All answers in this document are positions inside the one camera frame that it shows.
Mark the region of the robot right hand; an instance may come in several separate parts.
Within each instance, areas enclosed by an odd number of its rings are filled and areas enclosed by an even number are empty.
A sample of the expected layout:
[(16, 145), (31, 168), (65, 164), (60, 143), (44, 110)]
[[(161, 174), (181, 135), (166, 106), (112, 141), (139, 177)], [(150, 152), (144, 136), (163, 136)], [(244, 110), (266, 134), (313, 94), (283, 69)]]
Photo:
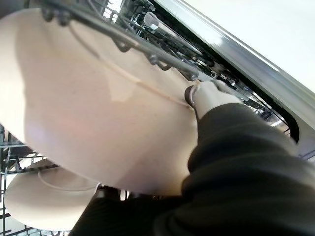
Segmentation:
[(312, 236), (315, 167), (221, 81), (190, 86), (198, 140), (180, 197), (119, 201), (100, 188), (72, 236)]

